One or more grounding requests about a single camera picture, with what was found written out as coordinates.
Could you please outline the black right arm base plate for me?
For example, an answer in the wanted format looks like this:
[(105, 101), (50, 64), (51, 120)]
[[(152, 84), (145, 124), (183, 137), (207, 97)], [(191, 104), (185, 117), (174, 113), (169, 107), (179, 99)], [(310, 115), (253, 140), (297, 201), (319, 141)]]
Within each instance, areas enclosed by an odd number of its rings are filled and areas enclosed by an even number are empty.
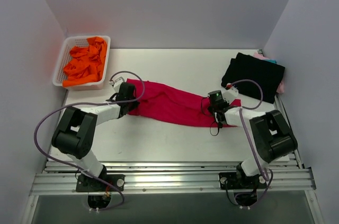
[(254, 190), (267, 187), (266, 181), (261, 183), (258, 175), (241, 177), (236, 172), (225, 172), (218, 175), (222, 190)]

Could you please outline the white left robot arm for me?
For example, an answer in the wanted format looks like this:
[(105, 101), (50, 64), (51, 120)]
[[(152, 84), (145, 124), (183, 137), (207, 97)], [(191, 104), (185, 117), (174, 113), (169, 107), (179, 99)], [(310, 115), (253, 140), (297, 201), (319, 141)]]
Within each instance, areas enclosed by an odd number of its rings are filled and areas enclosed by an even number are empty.
[(114, 91), (102, 106), (67, 107), (52, 136), (52, 146), (71, 158), (78, 169), (89, 177), (87, 184), (95, 192), (103, 191), (107, 185), (106, 168), (92, 152), (96, 127), (122, 118), (139, 105), (134, 84), (121, 82)]

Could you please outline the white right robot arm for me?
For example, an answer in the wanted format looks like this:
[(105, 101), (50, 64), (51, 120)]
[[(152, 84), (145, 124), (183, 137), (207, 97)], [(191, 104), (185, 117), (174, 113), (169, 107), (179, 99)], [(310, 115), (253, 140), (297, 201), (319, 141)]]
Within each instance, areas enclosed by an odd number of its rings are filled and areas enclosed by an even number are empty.
[(298, 143), (280, 111), (259, 112), (232, 105), (237, 97), (238, 91), (233, 87), (212, 91), (208, 93), (208, 111), (219, 129), (225, 126), (244, 129), (252, 157), (238, 165), (235, 182), (245, 189), (254, 183), (256, 175), (267, 181), (268, 164), (295, 151)]

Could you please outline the crimson red t-shirt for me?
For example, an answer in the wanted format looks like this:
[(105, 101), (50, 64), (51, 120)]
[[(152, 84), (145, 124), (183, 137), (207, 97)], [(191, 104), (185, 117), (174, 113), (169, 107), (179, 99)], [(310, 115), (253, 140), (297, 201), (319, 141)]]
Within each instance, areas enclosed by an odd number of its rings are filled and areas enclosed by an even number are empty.
[(127, 79), (136, 87), (136, 95), (145, 92), (139, 106), (130, 115), (155, 119), (161, 122), (191, 127), (216, 128), (215, 119), (208, 111), (209, 100), (200, 95), (185, 92), (161, 83)]

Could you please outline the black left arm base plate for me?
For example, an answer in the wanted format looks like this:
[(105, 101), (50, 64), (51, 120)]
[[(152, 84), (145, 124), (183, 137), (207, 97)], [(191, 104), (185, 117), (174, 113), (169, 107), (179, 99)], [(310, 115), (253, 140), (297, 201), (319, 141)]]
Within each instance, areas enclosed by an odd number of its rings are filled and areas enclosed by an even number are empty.
[(122, 174), (108, 174), (105, 177), (105, 183), (98, 181), (97, 179), (88, 177), (86, 175), (80, 175), (77, 178), (76, 192), (105, 192), (114, 191), (114, 189), (108, 186), (108, 183), (113, 185), (119, 191), (124, 190), (125, 176)]

